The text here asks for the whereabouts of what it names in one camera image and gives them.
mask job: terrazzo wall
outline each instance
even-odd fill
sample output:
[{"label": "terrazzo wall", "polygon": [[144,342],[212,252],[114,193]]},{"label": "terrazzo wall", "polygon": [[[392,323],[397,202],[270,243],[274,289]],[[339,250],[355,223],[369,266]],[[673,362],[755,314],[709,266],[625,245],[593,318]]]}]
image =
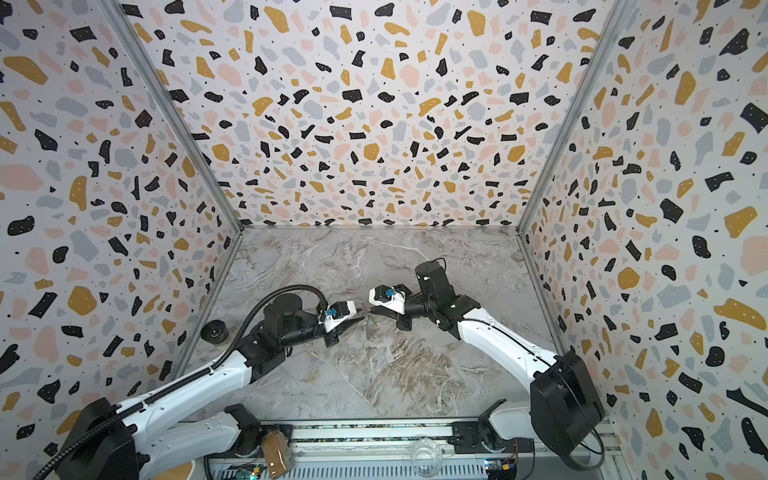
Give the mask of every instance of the terrazzo wall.
[{"label": "terrazzo wall", "polygon": [[636,478],[768,476],[765,28],[638,2],[523,232]]},{"label": "terrazzo wall", "polygon": [[94,2],[0,2],[0,478],[169,379],[234,233]]},{"label": "terrazzo wall", "polygon": [[612,2],[132,0],[245,224],[516,225]]}]

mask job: terrazzo pattern wallpaper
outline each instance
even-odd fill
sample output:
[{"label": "terrazzo pattern wallpaper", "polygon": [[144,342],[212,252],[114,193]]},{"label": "terrazzo pattern wallpaper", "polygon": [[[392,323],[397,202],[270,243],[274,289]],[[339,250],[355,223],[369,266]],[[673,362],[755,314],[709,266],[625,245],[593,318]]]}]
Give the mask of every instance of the terrazzo pattern wallpaper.
[{"label": "terrazzo pattern wallpaper", "polygon": [[766,28],[638,2],[522,232],[636,478],[768,477]]},{"label": "terrazzo pattern wallpaper", "polygon": [[170,379],[234,233],[93,1],[0,1],[0,478]]},{"label": "terrazzo pattern wallpaper", "polygon": [[604,0],[131,0],[245,224],[516,225]]}]

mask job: brown package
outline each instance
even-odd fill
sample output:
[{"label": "brown package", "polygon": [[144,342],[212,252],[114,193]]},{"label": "brown package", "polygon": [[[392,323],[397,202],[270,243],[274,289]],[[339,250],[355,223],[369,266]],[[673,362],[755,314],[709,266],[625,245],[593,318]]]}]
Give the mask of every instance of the brown package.
[{"label": "brown package", "polygon": [[280,430],[269,432],[261,442],[266,467],[270,478],[277,478],[293,468],[293,460],[288,449],[288,440]]}]

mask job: gray marble floor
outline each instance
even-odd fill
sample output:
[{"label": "gray marble floor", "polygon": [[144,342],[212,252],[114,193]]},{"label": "gray marble floor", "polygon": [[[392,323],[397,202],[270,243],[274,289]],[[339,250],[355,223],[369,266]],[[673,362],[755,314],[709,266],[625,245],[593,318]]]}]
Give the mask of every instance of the gray marble floor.
[{"label": "gray marble floor", "polygon": [[[444,257],[457,293],[479,301],[505,325],[554,349],[513,230],[247,230],[214,305],[211,319],[230,338],[258,299],[291,283],[317,286],[330,303],[404,283],[414,291],[413,268]],[[302,295],[304,306],[316,300]],[[255,321],[263,318],[259,314]],[[225,349],[198,341],[193,369]],[[483,352],[427,319],[411,332],[394,321],[359,323],[327,349],[322,340],[296,347],[260,381],[198,411],[202,419],[242,402],[260,419],[351,419],[478,415],[500,398],[525,391]]]}]

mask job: marble tabletop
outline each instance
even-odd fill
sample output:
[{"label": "marble tabletop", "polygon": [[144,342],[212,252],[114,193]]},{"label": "marble tabletop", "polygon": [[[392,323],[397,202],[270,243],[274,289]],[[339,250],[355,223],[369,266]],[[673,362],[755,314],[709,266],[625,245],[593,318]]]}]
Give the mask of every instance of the marble tabletop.
[{"label": "marble tabletop", "polygon": [[[223,320],[230,338],[251,307],[292,283],[320,288],[329,300],[368,307],[369,289],[404,283],[418,291],[413,269],[444,257],[457,293],[479,301],[496,319],[538,345],[554,344],[511,229],[246,230],[210,319]],[[301,294],[304,308],[316,305]],[[259,313],[255,322],[262,319]],[[525,389],[480,350],[427,319],[411,332],[393,320],[358,323],[326,348],[319,339],[293,349],[282,365],[254,384],[202,408],[202,419],[243,403],[259,419],[357,419],[476,416],[497,399],[520,399]],[[197,341],[187,371],[226,348]]]}]

